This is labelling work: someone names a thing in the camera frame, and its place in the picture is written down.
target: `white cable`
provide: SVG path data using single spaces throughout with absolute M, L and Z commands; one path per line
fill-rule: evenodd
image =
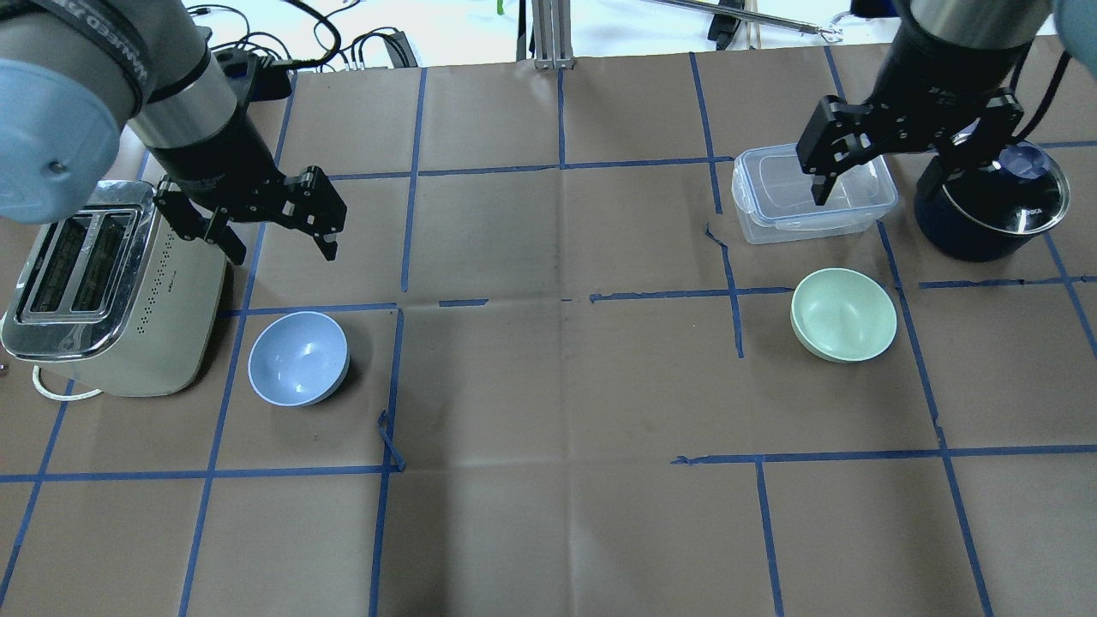
M 42 394 L 50 401 L 60 401 L 61 403 L 83 401 L 84 399 L 91 399 L 92 396 L 98 396 L 103 393 L 102 390 L 92 390 L 82 394 L 57 394 L 56 392 L 50 392 L 46 390 L 45 385 L 42 385 L 42 367 L 37 364 L 34 364 L 34 370 L 31 371 L 31 381 L 34 382 L 34 389 L 38 391 L 38 394 Z

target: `light blue bowl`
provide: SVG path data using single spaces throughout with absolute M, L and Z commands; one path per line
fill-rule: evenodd
M 812 272 L 792 294 L 792 330 L 832 362 L 860 362 L 895 339 L 895 305 L 875 281 L 845 268 Z
M 248 357 L 248 379 L 263 401 L 283 407 L 331 395 L 350 367 L 347 335 L 324 313 L 291 313 L 259 335 Z

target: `plastic food container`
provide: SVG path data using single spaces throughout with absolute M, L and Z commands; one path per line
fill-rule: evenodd
M 827 202 L 815 205 L 812 177 L 800 170 L 795 144 L 739 155 L 732 195 L 750 244 L 863 232 L 898 203 L 891 172 L 878 157 L 839 176 Z

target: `green bowl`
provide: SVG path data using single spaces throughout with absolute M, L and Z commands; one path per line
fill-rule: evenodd
M 875 281 L 845 268 L 812 272 L 792 294 L 792 332 L 832 362 L 860 362 L 895 339 L 895 305 Z

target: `metal frame post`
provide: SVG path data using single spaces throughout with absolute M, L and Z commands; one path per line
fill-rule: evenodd
M 533 65 L 541 70 L 575 66 L 572 56 L 572 0 L 530 0 L 533 9 Z

